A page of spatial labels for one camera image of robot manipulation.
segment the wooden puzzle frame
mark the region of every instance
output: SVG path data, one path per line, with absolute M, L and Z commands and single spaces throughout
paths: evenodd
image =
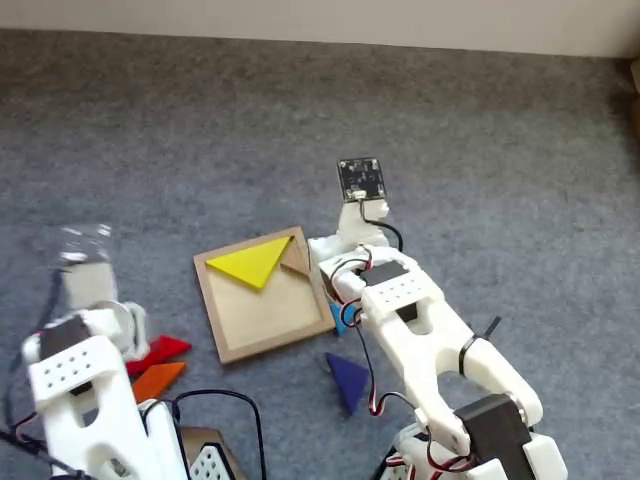
M 299 340 L 335 328 L 335 321 L 331 314 L 331 310 L 329 309 L 329 305 L 326 301 L 324 289 L 321 285 L 321 279 L 314 279 L 313 276 L 305 277 L 300 273 L 291 272 L 289 269 L 282 268 L 280 263 L 278 263 L 276 269 L 281 269 L 281 272 L 285 272 L 284 275 L 290 276 L 291 282 L 305 282 L 308 285 L 310 293 L 312 294 L 314 299 L 315 310 L 309 311 L 311 309 L 308 308 L 308 305 L 305 308 L 298 309 L 297 303 L 299 303 L 301 299 L 295 298 L 296 295 L 287 295 L 287 291 L 285 289 L 282 292 L 281 298 L 273 298 L 265 301 L 287 302 L 287 305 L 290 306 L 291 311 L 294 312 L 294 314 L 291 314 L 287 317 L 287 321 L 291 324 L 291 328 L 286 332 L 280 333 L 275 336 L 270 336 L 268 338 L 263 338 L 248 345 L 235 347 L 229 345 L 229 342 L 227 341 L 227 337 L 225 335 L 225 328 L 228 328 L 229 324 L 225 324 L 225 321 L 230 322 L 233 319 L 225 319 L 224 312 L 221 312 L 221 310 L 218 308 L 215 298 L 216 294 L 212 288 L 212 280 L 214 280 L 214 277 L 212 277 L 212 275 L 224 274 L 214 273 L 214 269 L 208 267 L 205 262 L 221 255 L 226 255 L 249 247 L 254 247 L 256 245 L 260 245 L 262 243 L 287 236 L 292 238 L 291 241 L 295 242 L 295 246 L 299 249 L 301 254 L 304 255 L 305 258 L 308 258 L 307 242 L 304 238 L 302 228 L 299 226 L 288 228 L 280 232 L 271 233 L 269 235 L 263 235 L 258 238 L 246 240 L 244 242 L 239 242 L 194 256 L 193 261 L 195 264 L 196 273 L 198 275 L 198 281 L 200 282 L 200 289 L 202 290 L 202 296 L 207 310 L 207 315 L 209 317 L 209 323 L 211 324 L 215 343 L 218 348 L 220 361 L 223 364 L 256 355 L 258 353 L 266 352 L 268 350 L 272 350 L 289 343 L 297 342 Z M 251 294 L 252 292 L 250 291 L 250 289 L 248 289 L 247 295 Z M 252 322 L 261 321 L 261 312 L 255 312 L 255 315 L 249 315 L 248 317 L 251 318 L 242 318 L 243 322 L 246 321 L 245 328 L 251 328 Z

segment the black wire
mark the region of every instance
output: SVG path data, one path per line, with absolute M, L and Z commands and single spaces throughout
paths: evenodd
M 365 218 L 364 201 L 362 200 L 360 200 L 360 216 L 362 217 L 362 220 L 369 225 L 375 225 L 376 227 L 386 228 L 387 230 L 392 231 L 398 239 L 398 251 L 401 252 L 404 249 L 404 239 L 402 238 L 402 234 L 396 227 L 394 227 L 393 225 L 389 225 L 388 223 L 379 222 L 377 220 L 369 220 L 368 218 Z
M 21 450 L 24 453 L 31 455 L 34 458 L 42 460 L 51 466 L 58 467 L 59 469 L 64 470 L 69 475 L 71 475 L 72 478 L 84 479 L 84 480 L 92 480 L 92 479 L 95 480 L 94 477 L 90 477 L 89 475 L 84 473 L 82 470 L 75 470 L 74 468 L 70 467 L 66 463 L 58 460 L 55 457 L 52 457 L 51 455 L 46 453 L 43 449 L 38 448 L 37 446 L 31 445 L 30 443 L 21 442 L 16 438 L 15 435 L 12 435 L 9 432 L 0 430 L 0 440 L 3 440 L 9 445 L 16 447 L 18 450 Z
M 171 403 L 172 404 L 172 408 L 171 408 L 171 415 L 173 415 L 173 400 L 165 400 L 165 399 L 158 399 L 155 400 L 151 405 L 149 405 L 144 412 L 142 412 L 142 415 L 140 415 L 140 418 L 142 420 L 142 425 L 144 425 L 144 429 L 147 433 L 149 433 L 149 431 L 147 430 L 147 417 L 149 416 L 149 413 L 151 413 L 151 410 L 153 410 L 153 408 L 161 403 Z
M 359 309 L 356 312 L 354 312 L 354 318 L 359 313 L 359 311 L 361 311 L 361 310 L 362 309 Z M 356 323 L 355 320 L 354 320 L 354 323 L 355 323 L 355 325 L 353 325 L 353 327 L 356 329 L 356 332 L 358 333 L 358 337 L 360 337 L 360 342 L 362 343 L 362 349 L 364 350 L 364 356 L 367 359 L 367 365 L 369 366 L 369 376 L 371 377 L 371 386 L 373 388 L 373 385 L 375 385 L 375 383 L 376 383 L 376 378 L 375 378 L 375 374 L 373 373 L 373 364 L 371 363 L 371 357 L 369 357 L 369 350 L 367 349 L 367 343 L 365 342 L 364 336 L 362 335 L 362 332 L 360 331 L 359 323 Z M 404 403 L 409 405 L 412 410 L 416 409 L 416 406 L 413 403 L 411 403 L 407 397 L 405 397 L 404 395 L 402 395 L 402 394 L 400 394 L 398 392 L 387 392 L 387 393 L 385 393 L 384 395 L 382 395 L 380 397 L 380 400 L 378 401 L 378 405 L 381 405 L 382 402 L 388 397 L 399 398 Z
M 345 304 L 340 308 L 340 321 L 342 322 L 342 324 L 343 324 L 345 327 L 353 328 L 353 327 L 355 327 L 355 326 L 356 326 L 356 315 L 357 315 L 359 312 L 361 312 L 361 311 L 362 311 L 362 308 L 359 308 L 359 309 L 357 309 L 355 312 L 353 312 L 353 315 L 352 315 L 353 321 L 352 321 L 352 322 L 347 322 L 347 321 L 344 319 L 344 314 L 347 312 L 347 309 L 348 309 L 349 305 L 352 305 L 352 304 L 354 304 L 354 303 L 356 303 L 356 302 L 359 302 L 359 301 L 360 301 L 360 299 L 359 299 L 359 298 L 357 298 L 357 299 L 355 299 L 355 300 L 351 300 L 350 302 L 345 303 Z
M 51 273 L 51 287 L 49 288 L 49 296 L 47 303 L 40 314 L 38 323 L 31 331 L 31 335 L 38 330 L 44 328 L 44 326 L 51 321 L 53 311 L 56 308 L 58 300 L 60 298 L 60 291 L 62 289 L 62 269 L 56 268 Z M 20 368 L 22 363 L 22 352 L 20 348 L 17 348 L 17 352 L 14 355 L 11 363 L 9 364 L 9 371 L 7 372 L 7 385 L 5 387 L 4 395 L 2 397 L 2 408 L 4 411 L 5 425 L 12 429 L 14 426 L 13 418 L 13 402 L 11 401 L 11 389 L 14 386 L 13 375 Z
M 247 402 L 251 408 L 253 409 L 253 415 L 256 420 L 256 431 L 258 436 L 258 451 L 260 453 L 260 471 L 262 473 L 262 480 L 267 480 L 267 462 L 265 460 L 264 455 L 264 441 L 262 438 L 262 421 L 260 420 L 260 411 L 258 410 L 258 406 L 256 403 L 248 396 L 234 392 L 233 390 L 219 390 L 219 389 L 203 389 L 203 390 L 192 390 L 190 392 L 184 392 L 178 395 L 172 403 L 173 407 L 173 416 L 176 420 L 180 421 L 180 401 L 185 398 L 201 396 L 201 395 L 226 395 L 228 397 L 238 398 Z
M 367 264 L 369 263 L 369 259 L 365 260 L 364 258 L 349 258 L 344 262 L 341 262 L 340 264 L 338 264 L 338 266 L 333 270 L 333 272 L 331 273 L 331 276 L 329 277 L 329 283 L 331 284 L 331 288 L 333 288 L 333 278 L 336 276 L 336 273 L 338 273 L 338 270 L 340 270 L 342 267 L 344 267 L 345 265 L 351 262 L 364 262 L 365 264 Z
M 433 435 L 431 434 L 431 430 L 429 430 L 429 427 L 426 427 L 427 433 L 429 435 L 429 440 L 427 441 L 427 461 L 429 463 L 429 465 L 432 468 L 436 468 L 438 470 L 441 470 L 443 472 L 447 472 L 447 473 L 462 473 L 462 472 L 468 472 L 469 470 L 471 470 L 472 468 L 475 468 L 477 462 L 473 462 L 471 465 L 469 465 L 466 468 L 462 468 L 462 467 L 458 467 L 458 468 L 454 468 L 454 467 L 445 467 L 443 465 L 440 465 L 439 463 L 437 463 L 434 459 L 433 456 L 431 455 L 431 444 L 433 443 Z M 474 459 L 473 455 L 469 455 L 467 457 L 464 457 L 467 461 L 471 461 Z

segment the gray carpet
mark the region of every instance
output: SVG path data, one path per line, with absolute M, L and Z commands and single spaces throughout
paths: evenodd
M 172 389 L 260 405 L 272 478 L 365 479 L 410 419 L 345 416 L 326 334 L 221 368 L 192 255 L 291 225 L 335 229 L 334 162 L 383 162 L 406 251 L 494 335 L 577 479 L 637 478 L 640 169 L 632 87 L 608 60 L 362 45 L 0 33 L 0 351 L 46 296 L 56 228 L 105 222 L 121 298 L 193 343 Z M 381 388 L 400 382 L 372 344 Z M 452 405 L 478 391 L 447 376 Z M 29 411 L 24 384 L 16 393 Z M 259 472 L 245 405 L 193 400 Z M 3 478 L 46 469 L 0 448 Z

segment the cable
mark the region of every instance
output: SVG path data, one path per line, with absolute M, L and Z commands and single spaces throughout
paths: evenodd
M 453 457 L 453 458 L 447 460 L 446 462 L 444 462 L 442 464 L 442 466 L 445 467 L 445 468 L 453 467 L 460 460 L 464 460 L 464 458 L 465 457 Z M 443 474 L 443 472 L 441 470 L 438 470 L 437 472 L 434 472 L 433 475 L 431 475 L 431 480 L 438 480 L 442 476 L 442 474 Z
M 369 356 L 369 350 L 367 349 L 367 343 L 365 342 L 364 336 L 362 335 L 362 332 L 360 331 L 360 325 L 359 325 L 360 321 L 359 320 L 357 320 L 357 321 L 355 320 L 355 316 L 357 314 L 359 314 L 361 311 L 362 311 L 362 309 L 359 309 L 354 314 L 354 323 L 355 323 L 355 325 L 353 325 L 353 328 L 356 329 L 356 332 L 358 333 L 358 337 L 360 337 L 360 342 L 362 343 L 362 349 L 364 350 L 364 356 L 367 359 L 367 365 L 369 366 L 369 377 L 371 378 L 371 389 L 369 391 L 369 413 L 371 415 L 373 415 L 374 417 L 379 417 L 380 415 L 382 415 L 384 413 L 385 403 L 386 403 L 386 401 L 387 401 L 387 399 L 389 397 L 399 398 L 404 403 L 409 405 L 412 410 L 415 410 L 416 409 L 415 405 L 413 403 L 411 403 L 411 401 L 400 392 L 387 392 L 384 395 L 382 395 L 382 397 L 380 397 L 379 401 L 376 400 L 376 378 L 375 378 L 375 374 L 373 372 L 373 364 L 371 363 L 371 357 Z
M 42 330 L 44 326 L 51 321 L 51 317 L 53 315 L 53 311 L 58 304 L 58 299 L 60 298 L 60 291 L 62 290 L 62 273 L 63 270 L 60 268 L 56 268 L 51 273 L 51 287 L 49 288 L 49 296 L 47 297 L 47 302 L 45 303 L 44 308 L 42 309 L 42 313 L 40 314 L 40 318 L 38 319 L 38 323 L 31 331 L 31 335 L 37 332 L 38 330 Z M 22 363 L 22 352 L 21 349 L 18 348 L 18 351 L 14 355 L 11 363 L 9 364 L 9 371 L 7 372 L 7 385 L 5 387 L 4 395 L 2 397 L 2 408 L 4 412 L 4 422 L 7 427 L 10 429 L 14 425 L 13 418 L 13 402 L 11 401 L 11 389 L 13 388 L 13 375 L 20 368 Z
M 147 430 L 147 417 L 151 413 L 151 410 L 153 410 L 154 407 L 156 407 L 157 405 L 159 405 L 161 403 L 171 403 L 172 404 L 171 414 L 173 415 L 173 400 L 166 400 L 166 399 L 163 399 L 163 398 L 155 400 L 151 405 L 149 405 L 145 409 L 144 412 L 142 412 L 142 415 L 140 415 L 140 418 L 142 420 L 142 425 L 144 425 L 144 429 L 145 429 L 145 431 L 147 433 L 149 433 L 149 431 Z
M 402 238 L 402 234 L 400 233 L 400 231 L 396 227 L 394 227 L 393 225 L 389 225 L 388 223 L 379 222 L 377 220 L 369 220 L 368 218 L 366 218 L 364 216 L 363 200 L 360 200 L 360 216 L 362 217 L 362 221 L 364 223 L 368 223 L 369 225 L 375 225 L 376 227 L 380 227 L 380 228 L 386 228 L 387 230 L 390 230 L 391 232 L 393 232 L 396 238 L 398 239 L 398 251 L 402 252 L 402 250 L 404 249 L 404 239 Z
M 180 421 L 180 402 L 189 397 L 201 396 L 201 395 L 226 395 L 228 397 L 238 398 L 247 402 L 253 409 L 253 415 L 256 420 L 256 431 L 258 436 L 258 451 L 260 453 L 260 471 L 262 473 L 262 480 L 267 479 L 267 462 L 264 455 L 264 441 L 262 438 L 262 421 L 260 420 L 260 412 L 256 403 L 248 396 L 242 393 L 234 392 L 233 390 L 218 390 L 218 389 L 204 389 L 204 390 L 192 390 L 190 392 L 184 392 L 178 395 L 172 402 L 172 411 L 174 418 Z
M 475 458 L 472 455 L 468 457 L 463 457 L 463 458 L 466 458 L 468 461 L 461 467 L 452 468 L 451 466 L 447 466 L 446 462 L 440 465 L 433 459 L 433 456 L 431 455 L 431 444 L 433 443 L 433 435 L 431 435 L 431 431 L 429 430 L 429 427 L 427 427 L 427 433 L 429 434 L 429 440 L 427 442 L 427 461 L 429 462 L 429 466 L 431 468 L 435 470 L 439 470 L 441 472 L 446 472 L 446 473 L 463 473 L 471 470 L 476 465 Z
M 369 251 L 369 258 L 364 259 L 364 258 L 349 258 L 347 260 L 345 260 L 344 262 L 341 262 L 338 264 L 338 266 L 333 270 L 333 272 L 331 273 L 331 275 L 329 276 L 329 284 L 331 285 L 331 289 L 333 290 L 333 296 L 340 302 L 340 303 L 344 303 L 344 301 L 342 300 L 342 297 L 340 296 L 340 294 L 338 293 L 338 291 L 336 290 L 335 285 L 333 284 L 333 279 L 335 278 L 336 274 L 338 273 L 338 271 L 344 267 L 345 265 L 348 265 L 349 263 L 352 262 L 364 262 L 365 264 L 365 269 L 366 266 L 369 265 L 369 263 L 371 262 L 371 250 Z
M 26 453 L 28 455 L 31 455 L 34 458 L 42 460 L 42 461 L 48 463 L 51 466 L 58 467 L 59 469 L 64 470 L 65 472 L 67 472 L 71 476 L 71 478 L 75 478 L 75 479 L 78 479 L 78 480 L 95 480 L 94 477 L 91 477 L 91 476 L 87 475 L 82 470 L 75 470 L 74 468 L 70 467 L 66 463 L 58 460 L 55 457 L 52 457 L 47 452 L 45 452 L 43 449 L 35 447 L 35 446 L 33 446 L 33 445 L 29 444 L 29 443 L 22 442 L 22 441 L 18 440 L 18 438 L 16 438 L 15 435 L 13 435 L 13 434 L 11 434 L 9 432 L 5 432 L 4 430 L 0 430 L 0 440 L 5 441 L 9 445 L 12 445 L 12 446 L 16 447 L 18 450 L 21 450 L 24 453 Z
M 347 321 L 344 319 L 344 314 L 347 312 L 347 309 L 349 308 L 349 306 L 350 306 L 350 305 L 353 305 L 354 303 L 359 302 L 359 301 L 360 301 L 360 299 L 359 299 L 359 298 L 356 298 L 355 300 L 351 300 L 350 302 L 347 302 L 347 303 L 345 303 L 344 305 L 342 305 L 342 307 L 340 307 L 340 321 L 342 322 L 342 324 L 343 324 L 345 327 L 352 328 L 352 327 L 355 327 L 355 326 L 356 326 L 356 314 L 357 314 L 357 313 L 359 313 L 359 312 L 361 312 L 361 311 L 362 311 L 362 308 L 359 308 L 358 310 L 356 310 L 356 311 L 353 313 L 353 321 L 352 321 L 352 322 L 347 322 Z
M 13 427 L 11 427 L 11 433 L 16 436 L 16 438 L 20 441 L 23 441 L 22 436 L 20 435 L 20 428 L 22 428 L 27 423 L 35 420 L 38 417 L 37 412 L 31 412 L 25 418 L 16 423 Z

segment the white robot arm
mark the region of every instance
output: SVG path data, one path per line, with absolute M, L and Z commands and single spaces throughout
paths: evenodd
M 314 274 L 322 276 L 327 290 L 341 303 L 360 304 L 362 324 L 373 332 L 404 380 L 417 425 L 431 436 L 427 445 L 433 442 L 433 457 L 442 462 L 472 456 L 476 466 L 460 473 L 469 479 L 567 478 L 553 439 L 529 431 L 542 418 L 534 390 L 489 341 L 462 321 L 418 263 L 389 247 L 379 228 L 370 223 L 388 212 L 384 199 L 367 201 L 368 192 L 384 192 L 381 174 L 379 181 L 369 175 L 372 169 L 379 172 L 377 161 L 341 161 L 339 169 L 365 173 L 349 174 L 346 180 L 342 176 L 346 203 L 336 235 L 309 241 L 317 265 Z M 376 188 L 372 181 L 378 183 Z M 495 395 L 454 412 L 438 392 L 438 375 L 447 371 L 458 372 Z M 416 478 L 430 479 L 438 472 L 433 465 L 441 462 L 427 461 L 427 442 L 404 435 L 395 443 L 405 463 L 415 466 Z
M 109 234 L 104 225 L 97 232 Z M 187 480 L 169 409 L 154 405 L 143 422 L 153 401 L 136 404 L 125 368 L 149 350 L 146 313 L 118 301 L 101 241 L 78 229 L 66 233 L 72 240 L 62 253 L 62 277 L 71 313 L 22 348 L 48 454 L 100 480 Z M 68 472 L 54 466 L 52 473 Z

